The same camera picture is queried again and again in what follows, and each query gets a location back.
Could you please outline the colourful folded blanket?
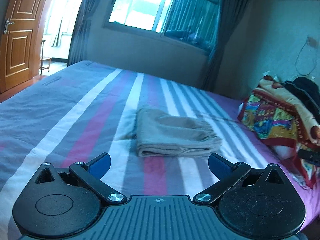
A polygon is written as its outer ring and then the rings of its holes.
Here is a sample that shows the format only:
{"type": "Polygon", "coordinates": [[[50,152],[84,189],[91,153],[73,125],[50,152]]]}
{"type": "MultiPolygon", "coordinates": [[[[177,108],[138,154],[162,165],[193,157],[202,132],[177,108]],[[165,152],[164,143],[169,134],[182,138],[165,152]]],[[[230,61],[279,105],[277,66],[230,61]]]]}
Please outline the colourful folded blanket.
{"type": "Polygon", "coordinates": [[[319,123],[302,102],[266,75],[240,105],[238,119],[272,148],[302,187],[319,182],[319,166],[300,159],[298,151],[319,151],[319,123]]]}

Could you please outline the brown wooden door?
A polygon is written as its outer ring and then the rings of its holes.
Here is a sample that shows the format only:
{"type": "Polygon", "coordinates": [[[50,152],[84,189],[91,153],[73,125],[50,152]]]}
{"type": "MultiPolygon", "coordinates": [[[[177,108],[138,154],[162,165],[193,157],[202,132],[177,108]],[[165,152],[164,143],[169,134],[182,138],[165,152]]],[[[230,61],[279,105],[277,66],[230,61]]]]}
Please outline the brown wooden door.
{"type": "Polygon", "coordinates": [[[39,74],[49,0],[1,0],[1,92],[39,74]]]}

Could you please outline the black garment on blanket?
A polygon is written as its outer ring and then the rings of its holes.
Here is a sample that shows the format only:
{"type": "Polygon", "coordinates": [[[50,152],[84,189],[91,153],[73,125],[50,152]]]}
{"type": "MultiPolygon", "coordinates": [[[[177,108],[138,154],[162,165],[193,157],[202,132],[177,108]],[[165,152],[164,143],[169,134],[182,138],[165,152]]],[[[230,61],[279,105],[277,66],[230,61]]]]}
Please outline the black garment on blanket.
{"type": "Polygon", "coordinates": [[[294,81],[285,81],[284,87],[302,102],[319,123],[319,87],[306,77],[297,77],[294,81]]]}

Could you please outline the grey-brown pants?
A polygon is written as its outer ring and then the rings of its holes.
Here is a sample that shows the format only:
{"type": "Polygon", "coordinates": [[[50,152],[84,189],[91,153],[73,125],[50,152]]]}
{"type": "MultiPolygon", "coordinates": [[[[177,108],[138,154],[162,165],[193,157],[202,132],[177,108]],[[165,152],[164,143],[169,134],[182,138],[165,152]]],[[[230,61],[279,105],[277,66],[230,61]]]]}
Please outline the grey-brown pants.
{"type": "Polygon", "coordinates": [[[142,107],[136,117],[137,153],[140,157],[208,158],[222,139],[204,120],[173,116],[142,107]]]}

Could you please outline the dark blue curtain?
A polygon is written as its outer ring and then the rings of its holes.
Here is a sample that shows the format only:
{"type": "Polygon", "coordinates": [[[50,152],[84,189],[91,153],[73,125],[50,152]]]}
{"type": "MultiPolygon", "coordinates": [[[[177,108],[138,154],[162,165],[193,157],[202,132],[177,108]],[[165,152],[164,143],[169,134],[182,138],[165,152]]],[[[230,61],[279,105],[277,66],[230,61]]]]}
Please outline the dark blue curtain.
{"type": "Polygon", "coordinates": [[[94,15],[101,0],[82,0],[76,17],[67,66],[87,58],[87,42],[94,15]]]}

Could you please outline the striped bed sheet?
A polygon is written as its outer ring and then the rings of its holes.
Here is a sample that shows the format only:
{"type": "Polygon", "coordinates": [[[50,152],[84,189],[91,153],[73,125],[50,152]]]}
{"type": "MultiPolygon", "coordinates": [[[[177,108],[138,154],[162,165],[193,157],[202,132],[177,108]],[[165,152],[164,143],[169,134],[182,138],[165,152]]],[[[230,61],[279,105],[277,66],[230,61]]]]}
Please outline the striped bed sheet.
{"type": "Polygon", "coordinates": [[[223,140],[219,153],[233,163],[277,162],[238,121],[238,100],[82,61],[1,103],[1,239],[20,237],[12,207],[45,162],[67,167],[107,152],[111,168],[103,181],[126,196],[193,196],[215,183],[206,159],[137,155],[135,118],[143,106],[205,120],[223,140]]]}

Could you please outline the small stool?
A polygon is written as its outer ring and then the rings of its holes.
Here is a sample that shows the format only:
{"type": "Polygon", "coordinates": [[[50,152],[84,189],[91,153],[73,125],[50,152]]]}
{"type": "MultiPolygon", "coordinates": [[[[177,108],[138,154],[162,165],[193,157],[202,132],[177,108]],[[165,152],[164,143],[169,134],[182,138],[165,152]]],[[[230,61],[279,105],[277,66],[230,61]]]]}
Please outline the small stool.
{"type": "Polygon", "coordinates": [[[40,54],[40,74],[43,74],[44,70],[48,70],[50,72],[50,64],[52,61],[52,57],[44,56],[44,43],[45,40],[41,41],[41,54],[40,54]]]}

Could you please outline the bedroom window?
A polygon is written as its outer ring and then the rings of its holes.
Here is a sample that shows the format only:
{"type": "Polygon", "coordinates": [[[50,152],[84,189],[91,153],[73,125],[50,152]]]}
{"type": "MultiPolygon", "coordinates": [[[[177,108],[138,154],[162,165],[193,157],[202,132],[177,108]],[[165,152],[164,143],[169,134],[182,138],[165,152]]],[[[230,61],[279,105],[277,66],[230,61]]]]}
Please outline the bedroom window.
{"type": "Polygon", "coordinates": [[[220,0],[112,0],[104,26],[211,51],[220,0]]]}

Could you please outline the dark curtain right side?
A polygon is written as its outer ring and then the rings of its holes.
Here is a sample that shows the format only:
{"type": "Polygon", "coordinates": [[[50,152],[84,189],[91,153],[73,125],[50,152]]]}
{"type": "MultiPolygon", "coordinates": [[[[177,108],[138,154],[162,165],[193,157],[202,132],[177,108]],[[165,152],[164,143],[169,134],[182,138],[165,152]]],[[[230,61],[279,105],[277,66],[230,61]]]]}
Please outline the dark curtain right side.
{"type": "Polygon", "coordinates": [[[251,0],[220,0],[213,48],[204,69],[201,89],[213,91],[221,67],[225,47],[242,20],[251,0]]]}

